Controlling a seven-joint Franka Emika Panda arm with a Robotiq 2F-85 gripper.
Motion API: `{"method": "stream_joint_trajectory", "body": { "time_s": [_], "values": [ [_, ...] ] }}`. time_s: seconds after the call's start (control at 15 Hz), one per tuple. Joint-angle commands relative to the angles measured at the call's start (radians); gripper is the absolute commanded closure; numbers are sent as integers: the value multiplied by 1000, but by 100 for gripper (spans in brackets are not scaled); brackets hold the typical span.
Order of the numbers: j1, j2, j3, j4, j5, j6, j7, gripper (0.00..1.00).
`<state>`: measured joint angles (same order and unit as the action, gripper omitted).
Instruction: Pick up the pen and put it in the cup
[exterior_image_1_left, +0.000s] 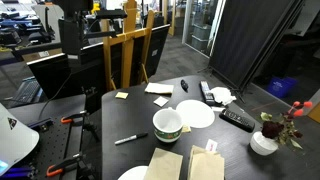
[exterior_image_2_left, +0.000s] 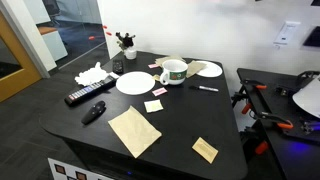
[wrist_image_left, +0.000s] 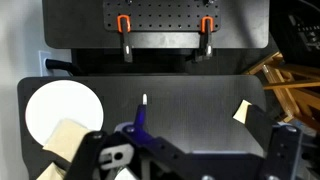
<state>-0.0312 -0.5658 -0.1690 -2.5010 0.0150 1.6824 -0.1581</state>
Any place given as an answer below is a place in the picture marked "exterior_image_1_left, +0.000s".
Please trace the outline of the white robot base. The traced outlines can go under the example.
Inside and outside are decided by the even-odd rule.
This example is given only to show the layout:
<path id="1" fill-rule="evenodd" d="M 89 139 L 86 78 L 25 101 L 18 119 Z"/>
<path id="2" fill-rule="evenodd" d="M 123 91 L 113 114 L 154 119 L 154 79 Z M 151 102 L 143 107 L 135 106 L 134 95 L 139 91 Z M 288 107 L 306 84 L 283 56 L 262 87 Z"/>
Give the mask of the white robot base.
<path id="1" fill-rule="evenodd" d="M 0 104 L 0 175 L 25 158 L 38 144 L 39 133 Z"/>

